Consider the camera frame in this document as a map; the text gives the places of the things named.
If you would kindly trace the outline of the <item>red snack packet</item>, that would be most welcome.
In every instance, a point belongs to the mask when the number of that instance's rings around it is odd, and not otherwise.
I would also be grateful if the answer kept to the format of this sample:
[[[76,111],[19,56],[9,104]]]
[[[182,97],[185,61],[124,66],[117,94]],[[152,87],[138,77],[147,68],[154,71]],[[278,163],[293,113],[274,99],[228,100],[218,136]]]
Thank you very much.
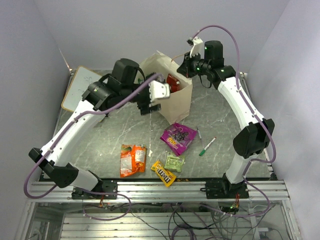
[[[167,75],[166,83],[169,85],[171,93],[178,92],[181,89],[180,80],[170,73]]]

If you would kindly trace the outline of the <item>beige paper bag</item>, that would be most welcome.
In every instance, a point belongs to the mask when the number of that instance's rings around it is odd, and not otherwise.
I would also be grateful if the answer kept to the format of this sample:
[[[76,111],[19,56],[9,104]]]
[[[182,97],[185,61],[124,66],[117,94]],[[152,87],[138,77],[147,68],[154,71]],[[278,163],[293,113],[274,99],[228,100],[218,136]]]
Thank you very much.
[[[173,124],[180,122],[190,114],[193,84],[190,78],[177,73],[179,65],[162,52],[157,51],[139,64],[145,76],[152,73],[160,73],[166,79],[172,75],[179,80],[180,90],[170,94],[169,98],[159,99],[161,105],[159,113]]]

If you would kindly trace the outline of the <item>purple snack bag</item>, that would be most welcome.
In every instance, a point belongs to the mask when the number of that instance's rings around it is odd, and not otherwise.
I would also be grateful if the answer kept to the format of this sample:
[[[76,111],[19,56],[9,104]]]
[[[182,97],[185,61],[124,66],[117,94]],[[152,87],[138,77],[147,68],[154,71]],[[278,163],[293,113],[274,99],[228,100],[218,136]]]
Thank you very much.
[[[172,152],[179,157],[182,155],[197,135],[197,131],[177,122],[167,127],[160,137]]]

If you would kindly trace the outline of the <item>orange snack bag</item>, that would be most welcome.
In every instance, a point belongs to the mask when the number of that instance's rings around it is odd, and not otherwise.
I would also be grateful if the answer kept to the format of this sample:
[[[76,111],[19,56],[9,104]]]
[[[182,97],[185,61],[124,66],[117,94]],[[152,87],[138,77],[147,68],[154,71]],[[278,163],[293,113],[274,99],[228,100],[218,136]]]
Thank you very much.
[[[122,144],[120,151],[120,177],[125,178],[146,169],[147,148],[145,145]]]

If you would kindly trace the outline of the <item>light green snack packet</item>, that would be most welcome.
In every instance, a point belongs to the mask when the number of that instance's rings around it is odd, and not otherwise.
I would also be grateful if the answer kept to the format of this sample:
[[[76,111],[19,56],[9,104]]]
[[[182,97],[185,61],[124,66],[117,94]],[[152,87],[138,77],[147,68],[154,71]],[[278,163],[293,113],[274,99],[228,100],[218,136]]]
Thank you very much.
[[[181,173],[184,163],[184,156],[176,156],[173,152],[169,152],[166,157],[164,168],[171,172]]]

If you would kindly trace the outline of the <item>yellow M&M's bag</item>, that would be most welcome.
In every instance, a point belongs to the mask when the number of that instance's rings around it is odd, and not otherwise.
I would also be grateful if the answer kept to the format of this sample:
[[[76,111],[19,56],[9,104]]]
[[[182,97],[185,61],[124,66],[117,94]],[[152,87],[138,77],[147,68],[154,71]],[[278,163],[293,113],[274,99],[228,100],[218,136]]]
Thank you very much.
[[[165,169],[164,164],[157,160],[152,166],[151,170],[156,173],[160,180],[164,183],[166,187],[170,187],[173,182],[176,180],[176,175],[171,171]]]

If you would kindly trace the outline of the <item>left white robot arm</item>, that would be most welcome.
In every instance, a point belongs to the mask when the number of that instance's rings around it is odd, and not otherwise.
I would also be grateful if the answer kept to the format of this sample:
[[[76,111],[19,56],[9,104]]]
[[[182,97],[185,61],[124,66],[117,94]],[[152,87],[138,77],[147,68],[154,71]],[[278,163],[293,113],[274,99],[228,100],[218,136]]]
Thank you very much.
[[[141,115],[161,109],[155,100],[169,98],[170,88],[161,73],[142,75],[136,83],[140,65],[121,58],[113,70],[91,83],[81,96],[71,117],[58,133],[43,147],[32,148],[28,156],[59,188],[68,186],[84,189],[85,194],[96,199],[102,193],[102,180],[89,170],[71,164],[71,155],[81,138],[110,112],[126,103],[136,103]]]

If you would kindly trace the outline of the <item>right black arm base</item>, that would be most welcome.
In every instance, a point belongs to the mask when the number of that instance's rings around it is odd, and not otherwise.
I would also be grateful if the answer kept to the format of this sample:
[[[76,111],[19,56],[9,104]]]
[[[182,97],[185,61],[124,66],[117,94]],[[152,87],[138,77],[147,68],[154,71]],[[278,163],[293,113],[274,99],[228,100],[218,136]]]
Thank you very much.
[[[221,178],[209,178],[200,191],[206,194],[207,199],[248,199],[249,191],[244,181],[230,183],[224,173]]]

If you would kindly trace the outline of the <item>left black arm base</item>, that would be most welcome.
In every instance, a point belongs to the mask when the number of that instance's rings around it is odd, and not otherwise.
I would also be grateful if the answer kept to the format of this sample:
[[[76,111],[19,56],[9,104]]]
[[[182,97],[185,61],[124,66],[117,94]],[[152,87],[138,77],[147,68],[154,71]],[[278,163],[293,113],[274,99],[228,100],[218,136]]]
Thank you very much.
[[[106,200],[115,200],[117,198],[118,184],[115,180],[102,180],[95,186],[91,192],[107,193],[106,195],[89,193],[88,190],[84,191],[79,187],[74,187],[71,193],[73,200],[97,200],[102,197]]]

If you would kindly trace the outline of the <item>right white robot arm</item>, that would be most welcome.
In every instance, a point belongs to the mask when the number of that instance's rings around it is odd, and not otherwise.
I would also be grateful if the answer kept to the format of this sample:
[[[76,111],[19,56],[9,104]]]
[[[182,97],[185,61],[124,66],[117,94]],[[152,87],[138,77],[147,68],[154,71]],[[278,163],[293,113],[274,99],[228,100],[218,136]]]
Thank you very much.
[[[226,99],[234,112],[241,131],[233,139],[235,155],[225,173],[227,182],[220,186],[226,198],[238,192],[237,184],[243,182],[248,164],[269,145],[269,137],[275,128],[274,121],[266,119],[244,91],[236,77],[235,69],[224,64],[223,45],[220,41],[202,41],[199,37],[189,39],[191,50],[184,54],[177,72],[187,78],[206,76],[210,85]]]

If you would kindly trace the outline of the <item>yellow framed whiteboard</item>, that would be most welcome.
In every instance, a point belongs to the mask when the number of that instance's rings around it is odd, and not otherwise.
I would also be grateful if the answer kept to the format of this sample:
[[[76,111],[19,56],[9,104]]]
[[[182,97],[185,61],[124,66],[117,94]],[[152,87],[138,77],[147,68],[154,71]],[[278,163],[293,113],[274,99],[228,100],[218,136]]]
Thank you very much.
[[[82,100],[82,95],[88,86],[97,82],[101,77],[101,73],[97,73],[84,66],[79,66],[71,73],[71,80],[61,104],[63,110],[60,115],[59,124],[63,125],[67,122],[78,106],[78,103]]]

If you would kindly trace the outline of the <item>grey ballpoint pen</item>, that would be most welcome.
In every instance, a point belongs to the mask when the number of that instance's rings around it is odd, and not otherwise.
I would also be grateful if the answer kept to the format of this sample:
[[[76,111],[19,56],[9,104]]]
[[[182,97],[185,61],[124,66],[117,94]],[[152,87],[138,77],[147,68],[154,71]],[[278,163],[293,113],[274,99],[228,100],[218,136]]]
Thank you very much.
[[[197,130],[200,142],[202,144],[202,147],[204,148],[205,146],[204,146],[203,138],[202,138],[202,135],[201,135],[201,132],[200,132],[200,129],[198,128],[198,126],[196,126],[196,130]]]

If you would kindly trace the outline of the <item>white marker pen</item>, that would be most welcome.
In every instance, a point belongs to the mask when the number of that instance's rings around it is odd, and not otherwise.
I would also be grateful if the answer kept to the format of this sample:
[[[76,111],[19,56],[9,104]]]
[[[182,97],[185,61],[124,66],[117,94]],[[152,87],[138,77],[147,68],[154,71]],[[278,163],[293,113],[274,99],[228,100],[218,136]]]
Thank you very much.
[[[214,137],[204,148],[203,150],[199,153],[199,156],[203,156],[205,154],[205,152],[207,151],[207,149],[213,144],[213,142],[216,140],[217,138]]]

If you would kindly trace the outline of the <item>aluminium rail frame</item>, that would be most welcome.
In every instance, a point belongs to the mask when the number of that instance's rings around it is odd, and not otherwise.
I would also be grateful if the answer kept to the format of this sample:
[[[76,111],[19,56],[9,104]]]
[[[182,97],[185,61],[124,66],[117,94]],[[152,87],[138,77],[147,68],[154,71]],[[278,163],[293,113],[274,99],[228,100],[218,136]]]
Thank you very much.
[[[189,116],[183,124],[199,126],[205,142],[216,141],[199,156],[202,144],[195,139],[185,153],[186,163],[173,184],[166,187],[151,170],[169,152],[160,136],[168,123],[153,112],[142,116],[134,103],[111,112],[86,133],[73,149],[73,166],[91,171],[102,180],[115,180],[116,199],[72,199],[74,186],[57,187],[50,179],[27,179],[23,190],[34,202],[79,203],[84,212],[67,217],[60,236],[79,239],[226,239],[258,240],[266,232],[270,239],[300,240],[289,193],[282,180],[264,178],[245,181],[249,198],[207,199],[200,188],[208,179],[222,178],[235,156],[232,140],[240,129],[233,110],[219,91],[203,88],[199,77],[192,80]],[[122,145],[145,145],[145,172],[120,177]],[[148,233],[129,212],[139,204],[167,204],[168,213],[148,214],[162,233]]]

